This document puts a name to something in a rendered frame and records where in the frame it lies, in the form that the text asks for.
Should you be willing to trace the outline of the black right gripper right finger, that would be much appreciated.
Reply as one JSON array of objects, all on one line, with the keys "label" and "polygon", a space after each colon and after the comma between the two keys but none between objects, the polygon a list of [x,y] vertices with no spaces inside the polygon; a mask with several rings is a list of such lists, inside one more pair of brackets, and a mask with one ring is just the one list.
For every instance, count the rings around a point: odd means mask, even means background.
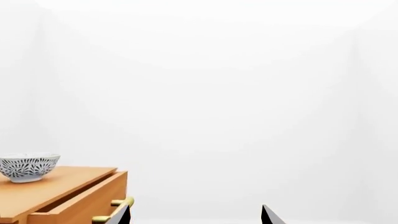
[{"label": "black right gripper right finger", "polygon": [[262,205],[261,221],[262,224],[286,224],[267,205]]}]

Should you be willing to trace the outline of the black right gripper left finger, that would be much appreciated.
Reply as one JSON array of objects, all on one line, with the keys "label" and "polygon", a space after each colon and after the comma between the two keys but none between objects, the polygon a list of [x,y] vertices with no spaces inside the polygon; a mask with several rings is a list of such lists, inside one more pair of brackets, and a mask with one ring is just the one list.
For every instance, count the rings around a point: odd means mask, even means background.
[{"label": "black right gripper left finger", "polygon": [[131,221],[131,206],[123,203],[120,205],[112,204],[112,212],[109,214],[109,219],[105,224],[130,224]]}]

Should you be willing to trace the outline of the wooden cabinet drawer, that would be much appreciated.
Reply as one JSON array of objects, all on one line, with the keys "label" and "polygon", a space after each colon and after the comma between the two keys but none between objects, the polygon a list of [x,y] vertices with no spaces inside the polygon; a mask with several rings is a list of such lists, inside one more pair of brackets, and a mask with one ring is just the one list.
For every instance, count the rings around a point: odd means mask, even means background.
[{"label": "wooden cabinet drawer", "polygon": [[95,216],[108,216],[114,200],[126,198],[127,172],[117,172],[84,188],[80,194],[51,206],[46,212],[27,216],[27,224],[91,224]]}]

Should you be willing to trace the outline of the wooden cabinet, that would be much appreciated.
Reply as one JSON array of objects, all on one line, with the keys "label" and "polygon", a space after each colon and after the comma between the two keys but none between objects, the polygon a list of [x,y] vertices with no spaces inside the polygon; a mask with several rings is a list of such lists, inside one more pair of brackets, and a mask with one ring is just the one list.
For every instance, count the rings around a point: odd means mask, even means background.
[{"label": "wooden cabinet", "polygon": [[17,222],[116,171],[116,167],[58,166],[41,180],[22,184],[0,175],[0,223]]}]

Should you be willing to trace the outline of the white patterned ceramic bowl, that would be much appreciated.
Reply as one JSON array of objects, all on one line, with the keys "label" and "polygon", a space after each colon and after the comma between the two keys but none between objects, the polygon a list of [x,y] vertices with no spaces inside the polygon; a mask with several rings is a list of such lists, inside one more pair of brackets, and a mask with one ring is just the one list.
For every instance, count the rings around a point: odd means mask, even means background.
[{"label": "white patterned ceramic bowl", "polygon": [[56,167],[60,154],[49,152],[13,153],[0,156],[0,173],[13,183],[41,180]]}]

